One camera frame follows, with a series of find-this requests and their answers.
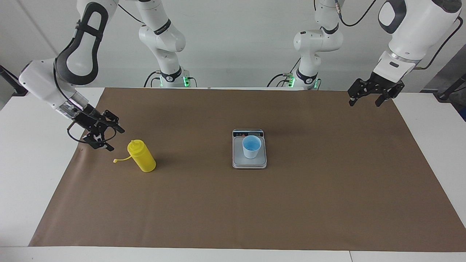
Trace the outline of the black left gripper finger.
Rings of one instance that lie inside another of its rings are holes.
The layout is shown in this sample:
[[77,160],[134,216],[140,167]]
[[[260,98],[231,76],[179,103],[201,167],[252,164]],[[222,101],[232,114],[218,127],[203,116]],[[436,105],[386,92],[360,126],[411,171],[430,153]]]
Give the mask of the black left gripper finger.
[[369,95],[370,92],[367,89],[366,81],[362,79],[356,79],[351,87],[348,89],[348,96],[349,96],[349,105],[352,107],[356,104],[357,100]]
[[404,88],[404,83],[396,83],[393,87],[379,86],[380,96],[376,100],[376,106],[380,107],[386,100],[396,98]]

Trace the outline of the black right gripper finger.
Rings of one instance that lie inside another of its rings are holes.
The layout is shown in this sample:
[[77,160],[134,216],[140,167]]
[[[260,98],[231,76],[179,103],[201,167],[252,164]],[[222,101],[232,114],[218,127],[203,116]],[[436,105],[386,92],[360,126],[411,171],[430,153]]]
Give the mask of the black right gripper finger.
[[124,133],[125,130],[119,125],[119,118],[109,110],[105,110],[103,116],[108,119],[107,125],[114,128],[118,133]]
[[108,144],[102,136],[95,136],[93,133],[87,133],[83,136],[83,141],[85,144],[90,145],[93,149],[105,148],[108,151],[113,151],[114,147]]

